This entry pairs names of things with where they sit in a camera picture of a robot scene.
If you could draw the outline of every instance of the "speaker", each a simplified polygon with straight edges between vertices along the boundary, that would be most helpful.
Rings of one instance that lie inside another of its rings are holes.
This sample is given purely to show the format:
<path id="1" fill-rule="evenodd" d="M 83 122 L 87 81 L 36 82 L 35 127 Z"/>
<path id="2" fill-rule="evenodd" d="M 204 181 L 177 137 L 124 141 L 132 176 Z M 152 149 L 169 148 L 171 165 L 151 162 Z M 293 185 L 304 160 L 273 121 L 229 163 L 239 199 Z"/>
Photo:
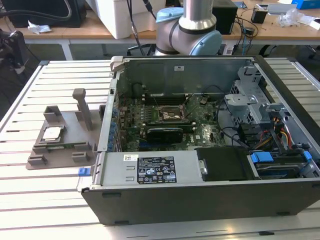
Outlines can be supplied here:
<path id="1" fill-rule="evenodd" d="M 214 0 L 212 13 L 216 17 L 216 30 L 230 35 L 234 26 L 238 7 L 231 0 Z"/>

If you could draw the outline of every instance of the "yellow wire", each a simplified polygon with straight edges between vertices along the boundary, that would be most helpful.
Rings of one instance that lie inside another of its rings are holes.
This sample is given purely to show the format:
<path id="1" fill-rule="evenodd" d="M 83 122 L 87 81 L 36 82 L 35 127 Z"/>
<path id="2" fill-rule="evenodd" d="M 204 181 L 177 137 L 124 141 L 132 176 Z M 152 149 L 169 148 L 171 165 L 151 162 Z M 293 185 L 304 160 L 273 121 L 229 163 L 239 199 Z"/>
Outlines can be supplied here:
<path id="1" fill-rule="evenodd" d="M 270 140 L 272 139 L 272 136 L 269 137 L 267 140 L 265 140 L 264 142 L 262 142 L 260 145 L 258 145 L 255 149 L 258 149 L 260 147 L 262 147 L 263 145 L 265 145 L 266 143 L 268 143 Z"/>
<path id="2" fill-rule="evenodd" d="M 285 135 L 286 144 L 288 145 L 288 148 L 289 148 L 289 138 L 288 138 L 288 135 L 287 135 L 284 131 L 281 131 L 280 133 L 282 133 L 283 135 Z"/>

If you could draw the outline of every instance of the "motherboard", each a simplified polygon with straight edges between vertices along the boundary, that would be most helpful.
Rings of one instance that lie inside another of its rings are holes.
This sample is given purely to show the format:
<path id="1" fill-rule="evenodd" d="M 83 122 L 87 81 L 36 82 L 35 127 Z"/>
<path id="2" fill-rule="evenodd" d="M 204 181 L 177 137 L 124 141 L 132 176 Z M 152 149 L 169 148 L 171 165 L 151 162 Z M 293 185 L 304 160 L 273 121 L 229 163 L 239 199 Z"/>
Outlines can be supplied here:
<path id="1" fill-rule="evenodd" d="M 207 96 L 186 99 L 120 100 L 123 152 L 194 150 L 225 146 L 215 115 L 217 106 Z"/>

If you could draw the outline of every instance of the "white label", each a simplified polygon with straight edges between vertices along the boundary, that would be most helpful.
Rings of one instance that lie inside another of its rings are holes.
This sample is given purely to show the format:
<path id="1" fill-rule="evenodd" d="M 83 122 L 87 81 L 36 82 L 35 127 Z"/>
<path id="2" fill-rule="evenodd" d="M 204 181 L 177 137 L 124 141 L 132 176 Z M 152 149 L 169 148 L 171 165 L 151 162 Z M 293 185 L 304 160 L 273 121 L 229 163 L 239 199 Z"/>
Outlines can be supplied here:
<path id="1" fill-rule="evenodd" d="M 169 176 L 164 176 L 164 177 L 166 177 L 166 179 L 175 179 L 176 178 L 176 175 L 169 175 Z"/>
<path id="2" fill-rule="evenodd" d="M 123 161 L 138 161 L 138 154 L 125 154 L 123 155 Z"/>
<path id="3" fill-rule="evenodd" d="M 174 66 L 174 71 L 184 71 L 185 66 Z"/>

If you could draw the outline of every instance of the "white plastic bag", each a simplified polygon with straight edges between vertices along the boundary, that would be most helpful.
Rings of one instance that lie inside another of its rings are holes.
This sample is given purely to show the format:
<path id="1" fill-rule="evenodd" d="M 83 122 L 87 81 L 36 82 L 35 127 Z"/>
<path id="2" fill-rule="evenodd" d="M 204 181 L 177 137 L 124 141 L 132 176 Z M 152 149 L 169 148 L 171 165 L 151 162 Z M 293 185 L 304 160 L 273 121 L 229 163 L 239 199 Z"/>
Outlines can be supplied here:
<path id="1" fill-rule="evenodd" d="M 40 33 L 47 33 L 47 32 L 51 32 L 52 30 L 50 29 L 50 27 L 48 25 L 36 25 L 33 24 L 32 22 L 28 21 L 29 26 L 28 29 L 33 32 L 34 34 L 40 34 Z"/>
<path id="2" fill-rule="evenodd" d="M 303 13 L 300 13 L 296 8 L 292 8 L 286 14 L 278 16 L 277 22 L 281 27 L 299 26 L 298 20 L 303 16 Z"/>

